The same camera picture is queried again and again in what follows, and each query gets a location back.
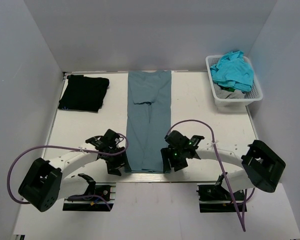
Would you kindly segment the grey-blue t-shirt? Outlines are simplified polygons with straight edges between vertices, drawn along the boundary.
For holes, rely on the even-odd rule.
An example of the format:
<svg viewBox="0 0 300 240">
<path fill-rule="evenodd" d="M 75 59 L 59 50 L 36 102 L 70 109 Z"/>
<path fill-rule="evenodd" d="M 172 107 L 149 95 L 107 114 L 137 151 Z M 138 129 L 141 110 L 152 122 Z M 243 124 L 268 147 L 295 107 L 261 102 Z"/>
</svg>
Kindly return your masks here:
<svg viewBox="0 0 300 240">
<path fill-rule="evenodd" d="M 130 173 L 163 173 L 161 149 L 171 127 L 172 73 L 128 73 L 126 151 Z"/>
</svg>

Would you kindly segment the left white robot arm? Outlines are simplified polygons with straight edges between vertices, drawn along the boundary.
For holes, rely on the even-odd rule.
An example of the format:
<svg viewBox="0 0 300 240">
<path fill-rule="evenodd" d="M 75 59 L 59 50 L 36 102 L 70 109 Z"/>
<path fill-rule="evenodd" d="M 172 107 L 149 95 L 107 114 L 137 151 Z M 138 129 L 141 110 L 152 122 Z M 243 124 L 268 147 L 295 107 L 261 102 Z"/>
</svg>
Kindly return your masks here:
<svg viewBox="0 0 300 240">
<path fill-rule="evenodd" d="M 104 203 L 110 210 L 107 194 L 96 191 L 96 181 L 85 173 L 73 173 L 97 160 L 104 160 L 108 174 L 121 176 L 120 169 L 128 162 L 126 151 L 129 145 L 120 146 L 120 143 L 127 140 L 123 134 L 108 129 L 104 135 L 90 137 L 76 148 L 55 145 L 54 149 L 68 152 L 53 159 L 40 157 L 34 160 L 18 193 L 40 212 L 49 210 L 59 199 L 90 201 L 94 205 Z"/>
</svg>

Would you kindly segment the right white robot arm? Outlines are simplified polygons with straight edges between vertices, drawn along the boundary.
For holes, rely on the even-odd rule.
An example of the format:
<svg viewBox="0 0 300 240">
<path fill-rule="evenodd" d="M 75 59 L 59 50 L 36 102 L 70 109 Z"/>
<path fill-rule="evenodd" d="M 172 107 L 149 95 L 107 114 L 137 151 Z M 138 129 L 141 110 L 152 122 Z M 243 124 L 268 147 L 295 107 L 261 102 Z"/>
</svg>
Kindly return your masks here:
<svg viewBox="0 0 300 240">
<path fill-rule="evenodd" d="M 169 182 L 209 185 L 208 195 L 226 200 L 245 189 L 275 192 L 286 163 L 261 140 L 250 144 L 220 143 L 201 135 L 173 130 L 160 150 Z"/>
</svg>

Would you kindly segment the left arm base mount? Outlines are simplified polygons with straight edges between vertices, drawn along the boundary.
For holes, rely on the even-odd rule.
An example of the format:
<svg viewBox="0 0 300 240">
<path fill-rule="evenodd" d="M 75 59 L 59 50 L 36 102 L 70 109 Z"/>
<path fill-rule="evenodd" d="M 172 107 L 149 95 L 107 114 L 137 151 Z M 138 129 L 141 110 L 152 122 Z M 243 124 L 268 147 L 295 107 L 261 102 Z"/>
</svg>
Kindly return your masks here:
<svg viewBox="0 0 300 240">
<path fill-rule="evenodd" d="M 110 212 L 116 198 L 115 183 L 96 183 L 83 194 L 71 194 L 63 202 L 64 212 Z"/>
</svg>

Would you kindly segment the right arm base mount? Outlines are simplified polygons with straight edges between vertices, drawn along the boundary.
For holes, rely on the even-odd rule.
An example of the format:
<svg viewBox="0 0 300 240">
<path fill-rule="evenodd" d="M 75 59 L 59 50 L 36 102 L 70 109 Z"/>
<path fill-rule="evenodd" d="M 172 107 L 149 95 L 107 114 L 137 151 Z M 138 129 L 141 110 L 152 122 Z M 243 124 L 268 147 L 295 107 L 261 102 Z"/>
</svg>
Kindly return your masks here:
<svg viewBox="0 0 300 240">
<path fill-rule="evenodd" d="M 198 193 L 200 213 L 235 213 L 236 209 L 230 193 L 214 184 L 199 184 Z"/>
</svg>

